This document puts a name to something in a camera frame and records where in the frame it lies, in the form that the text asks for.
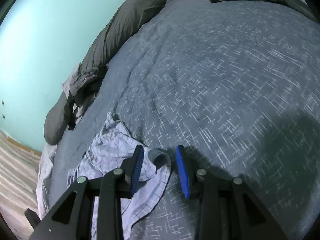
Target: turquoise wall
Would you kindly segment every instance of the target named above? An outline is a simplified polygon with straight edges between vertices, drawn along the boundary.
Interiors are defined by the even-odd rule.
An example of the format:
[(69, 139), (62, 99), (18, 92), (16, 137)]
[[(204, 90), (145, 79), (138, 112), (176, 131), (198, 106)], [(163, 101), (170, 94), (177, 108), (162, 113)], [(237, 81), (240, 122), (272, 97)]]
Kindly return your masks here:
[(0, 26), (1, 130), (42, 150), (44, 120), (61, 83), (124, 1), (15, 2)]

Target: white checkered cloth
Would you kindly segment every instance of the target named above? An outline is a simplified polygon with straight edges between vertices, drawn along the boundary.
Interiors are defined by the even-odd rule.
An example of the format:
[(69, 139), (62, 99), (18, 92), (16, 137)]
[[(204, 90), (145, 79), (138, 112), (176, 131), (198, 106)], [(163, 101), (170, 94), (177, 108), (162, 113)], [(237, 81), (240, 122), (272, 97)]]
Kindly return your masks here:
[[(69, 170), (68, 186), (79, 176), (95, 179), (119, 168), (124, 159), (133, 155), (138, 144), (140, 143), (137, 140), (131, 138), (124, 124), (121, 121), (114, 121), (111, 113), (108, 113), (103, 128), (94, 138), (78, 167)], [(170, 176), (169, 156), (159, 150), (145, 146), (143, 148), (144, 159), (139, 181), (146, 181), (146, 183), (140, 185), (132, 199), (121, 199), (124, 239), (130, 237), (132, 225), (148, 215), (159, 202)], [(161, 167), (156, 167), (154, 164), (158, 157), (164, 160), (160, 162), (164, 163)], [(99, 200), (96, 198), (92, 218), (92, 239), (96, 239), (98, 203)]]

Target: gray bed sheet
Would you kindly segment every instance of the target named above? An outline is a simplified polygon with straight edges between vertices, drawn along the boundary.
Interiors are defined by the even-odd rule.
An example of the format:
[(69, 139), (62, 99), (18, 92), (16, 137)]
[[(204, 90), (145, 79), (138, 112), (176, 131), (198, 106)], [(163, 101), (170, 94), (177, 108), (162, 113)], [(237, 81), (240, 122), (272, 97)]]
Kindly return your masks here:
[[(100, 92), (58, 144), (51, 206), (109, 111), (167, 152), (183, 144), (220, 177), (243, 174), (290, 239), (320, 212), (320, 26), (268, 2), (168, 0), (109, 63)], [(198, 205), (177, 169), (132, 239), (193, 239)]]

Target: silver screw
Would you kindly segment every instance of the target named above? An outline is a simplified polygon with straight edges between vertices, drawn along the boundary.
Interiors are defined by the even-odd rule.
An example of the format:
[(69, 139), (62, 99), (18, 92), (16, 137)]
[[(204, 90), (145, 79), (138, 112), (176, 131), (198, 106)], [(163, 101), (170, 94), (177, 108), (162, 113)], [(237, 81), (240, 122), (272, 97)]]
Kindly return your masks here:
[(86, 178), (85, 176), (80, 176), (80, 177), (77, 179), (77, 182), (78, 182), (78, 183), (84, 183), (86, 180), (87, 180), (87, 178)]
[(121, 175), (123, 173), (123, 170), (121, 168), (116, 168), (113, 170), (113, 173), (115, 175)]
[(197, 174), (199, 176), (204, 176), (207, 174), (207, 171), (205, 169), (199, 169), (199, 170), (197, 170)]
[(242, 184), (242, 179), (239, 178), (239, 177), (233, 178), (233, 183), (237, 184), (237, 185), (240, 185), (240, 184)]

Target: blue gripper pad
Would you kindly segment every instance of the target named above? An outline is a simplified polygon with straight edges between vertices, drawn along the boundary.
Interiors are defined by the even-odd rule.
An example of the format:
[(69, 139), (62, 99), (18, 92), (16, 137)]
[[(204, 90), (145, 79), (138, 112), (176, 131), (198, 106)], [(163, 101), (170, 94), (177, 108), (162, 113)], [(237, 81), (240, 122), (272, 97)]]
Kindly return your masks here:
[(188, 178), (186, 167), (183, 163), (181, 151), (184, 151), (184, 147), (182, 145), (177, 146), (176, 160), (177, 160), (177, 166), (178, 166), (180, 185), (181, 185), (182, 193), (184, 194), (185, 198), (189, 198), (190, 196), (189, 178)]
[(131, 175), (131, 187), (130, 187), (130, 194), (135, 194), (138, 191), (138, 184), (139, 184), (139, 177), (141, 173), (142, 163), (143, 163), (143, 147), (140, 148), (137, 161), (134, 165), (133, 172)]

